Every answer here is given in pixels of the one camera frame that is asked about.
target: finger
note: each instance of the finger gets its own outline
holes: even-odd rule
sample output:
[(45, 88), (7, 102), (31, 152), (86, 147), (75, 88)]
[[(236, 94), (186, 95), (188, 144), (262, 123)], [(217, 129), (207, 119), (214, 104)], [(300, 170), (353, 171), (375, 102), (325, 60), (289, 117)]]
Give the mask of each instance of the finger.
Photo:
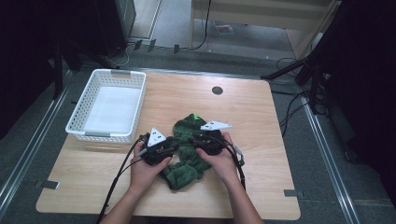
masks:
[(161, 170), (165, 169), (165, 167), (169, 164), (169, 162), (172, 160), (172, 157), (166, 157), (165, 159), (163, 159), (163, 161), (161, 161), (160, 163), (158, 163), (155, 166), (155, 169), (157, 170), (157, 172), (159, 173)]
[(224, 133), (222, 133), (222, 136), (223, 136), (224, 140), (226, 140), (226, 141), (229, 142), (230, 144), (233, 143), (233, 139), (231, 139), (231, 136), (230, 136), (229, 133), (224, 132)]
[(207, 155), (207, 153), (203, 149), (198, 147), (198, 148), (196, 148), (196, 152), (202, 159), (207, 161), (207, 158), (209, 157), (209, 155)]
[(142, 160), (142, 158), (140, 158), (140, 157), (133, 157), (133, 158), (131, 158), (130, 163), (132, 164), (134, 162), (141, 161), (141, 160)]
[(138, 142), (136, 146), (134, 146), (134, 156), (137, 155), (142, 150), (143, 142)]

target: green towel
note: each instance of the green towel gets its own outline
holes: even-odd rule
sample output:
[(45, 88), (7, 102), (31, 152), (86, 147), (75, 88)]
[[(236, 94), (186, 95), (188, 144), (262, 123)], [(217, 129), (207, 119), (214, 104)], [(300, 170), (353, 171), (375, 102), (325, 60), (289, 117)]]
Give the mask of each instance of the green towel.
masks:
[(188, 140), (193, 133), (204, 133), (205, 131), (200, 128), (205, 124), (206, 122), (195, 114), (190, 114), (175, 124), (173, 141), (179, 144), (180, 162), (168, 165), (160, 173), (169, 189), (178, 190), (186, 187), (195, 179), (202, 178), (204, 171), (210, 168), (210, 164), (196, 153), (194, 146)]

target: human hand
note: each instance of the human hand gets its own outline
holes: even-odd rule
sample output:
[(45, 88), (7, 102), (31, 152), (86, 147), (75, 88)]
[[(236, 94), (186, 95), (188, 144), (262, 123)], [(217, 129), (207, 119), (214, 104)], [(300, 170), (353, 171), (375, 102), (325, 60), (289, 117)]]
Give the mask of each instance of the human hand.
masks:
[(172, 158), (167, 157), (157, 165), (151, 166), (136, 155), (142, 150), (143, 143), (137, 143), (134, 148), (134, 157), (131, 159), (131, 182), (129, 189), (144, 193), (154, 182), (158, 173), (163, 170)]
[[(222, 133), (223, 138), (228, 141), (230, 144), (233, 143), (231, 136), (229, 133)], [(209, 156), (206, 152), (201, 149), (196, 149), (198, 155), (207, 161), (215, 171), (215, 173), (223, 180), (227, 180), (229, 178), (237, 177), (236, 166), (233, 161), (231, 153), (224, 148), (219, 155)]]

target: white plastic basket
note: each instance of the white plastic basket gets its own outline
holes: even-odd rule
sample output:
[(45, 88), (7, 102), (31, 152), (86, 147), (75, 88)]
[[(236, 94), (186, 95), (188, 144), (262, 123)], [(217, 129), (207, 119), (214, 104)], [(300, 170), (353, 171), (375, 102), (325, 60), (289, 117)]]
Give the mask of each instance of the white plastic basket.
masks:
[(96, 69), (65, 129), (82, 141), (132, 143), (145, 91), (145, 73)]

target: metal bracket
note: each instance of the metal bracket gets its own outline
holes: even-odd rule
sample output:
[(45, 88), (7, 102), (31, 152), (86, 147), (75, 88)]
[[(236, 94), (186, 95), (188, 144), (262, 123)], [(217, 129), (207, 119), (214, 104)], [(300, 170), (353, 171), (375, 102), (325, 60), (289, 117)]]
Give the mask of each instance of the metal bracket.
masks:
[(155, 146), (166, 140), (166, 137), (161, 134), (157, 129), (152, 128), (148, 139), (148, 147)]
[(239, 147), (237, 147), (236, 145), (233, 145), (233, 148), (235, 149), (236, 153), (241, 156), (241, 160), (239, 161), (239, 164), (241, 166), (245, 165), (244, 154), (242, 154), (241, 149), (239, 149)]
[(232, 125), (228, 123), (221, 123), (218, 121), (210, 121), (206, 125), (201, 126), (201, 130), (203, 131), (215, 131), (215, 130), (220, 130), (220, 129), (225, 129), (225, 128), (231, 128)]
[(35, 182), (35, 188), (57, 189), (60, 184), (61, 184), (60, 182), (55, 182), (50, 180), (43, 180), (43, 181), (38, 180), (37, 182)]
[(285, 197), (297, 197), (297, 199), (305, 199), (304, 193), (302, 191), (297, 191), (295, 189), (284, 189)]

